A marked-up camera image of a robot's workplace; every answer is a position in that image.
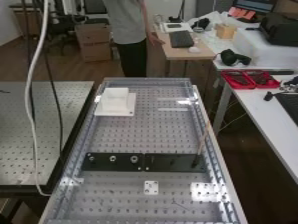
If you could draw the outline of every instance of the keyboard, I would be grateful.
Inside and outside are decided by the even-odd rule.
[[[173,48],[189,48],[194,45],[189,31],[170,33],[170,44]]]
[[[275,97],[298,126],[298,94],[279,93]]]

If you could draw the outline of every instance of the white desk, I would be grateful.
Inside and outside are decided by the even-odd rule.
[[[216,36],[216,30],[204,32],[202,34],[197,34],[198,38],[202,40],[202,42],[208,45],[208,47],[212,49],[212,51],[216,54],[220,54],[224,50],[232,49],[236,53],[241,54],[238,49],[234,47],[232,40],[224,40],[220,39]],[[277,67],[274,66],[257,66],[253,63],[249,66],[245,66],[244,64],[237,64],[236,66],[226,66],[221,61],[221,56],[218,55],[217,58],[213,60],[213,64],[216,66],[217,71],[222,71],[226,69],[262,69],[269,71],[289,71],[293,70],[293,68],[285,68],[285,67]]]
[[[289,80],[293,77],[294,76],[274,76],[279,81]],[[275,97],[269,102],[264,100],[267,91],[271,91],[273,93],[281,92],[278,89],[236,90],[232,89],[229,84],[225,82],[213,129],[216,134],[218,134],[230,95],[234,93],[248,115],[273,148],[274,153],[281,159],[298,184],[298,126],[291,120]]]

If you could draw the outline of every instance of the white cable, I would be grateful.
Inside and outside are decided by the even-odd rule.
[[[230,103],[230,105],[229,105],[228,108],[226,108],[226,111],[228,111],[236,104],[238,104],[238,101],[237,101],[237,100],[236,100],[234,102]]]
[[[224,126],[224,128],[220,130],[220,131],[222,131],[232,123],[234,123],[237,120],[240,120],[244,116],[246,115],[246,113],[244,113],[240,117],[237,117],[232,122],[229,122],[225,126]]]
[[[205,127],[205,131],[204,131],[204,135],[202,135],[202,137],[201,137],[201,139],[200,139],[200,147],[198,147],[198,155],[201,155],[201,153],[202,153],[202,148],[204,148],[204,146],[205,146],[205,140],[206,140],[206,137],[208,137],[208,133],[209,133],[209,128],[210,128],[210,126],[212,126],[212,123],[210,123],[210,121],[208,121],[208,124],[206,124],[206,127]]]
[[[43,16],[43,28],[41,28],[41,34],[40,34],[40,40],[39,45],[35,51],[35,56],[31,62],[31,67],[28,71],[28,77],[27,77],[27,84],[25,84],[25,111],[27,116],[31,122],[31,128],[32,128],[32,135],[33,135],[33,151],[35,151],[35,184],[36,188],[39,190],[39,193],[43,196],[51,196],[49,194],[45,194],[40,188],[39,184],[39,145],[37,145],[37,137],[36,137],[36,126],[35,126],[35,120],[32,117],[32,111],[29,106],[29,89],[31,89],[31,83],[32,83],[32,77],[35,72],[36,63],[40,57],[40,52],[43,50],[44,46],[44,40],[45,40],[45,34],[47,34],[47,28],[48,28],[48,12],[49,12],[49,0],[44,0],[44,16]]]

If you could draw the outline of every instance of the person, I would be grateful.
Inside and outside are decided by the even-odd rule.
[[[126,77],[146,77],[146,40],[164,42],[152,34],[144,0],[103,0],[112,25],[122,71]]]

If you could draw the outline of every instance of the computer monitor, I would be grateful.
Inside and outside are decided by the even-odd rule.
[[[234,0],[233,6],[258,13],[269,13],[277,5],[277,0]]]
[[[107,14],[107,8],[103,0],[84,0],[85,14]]]

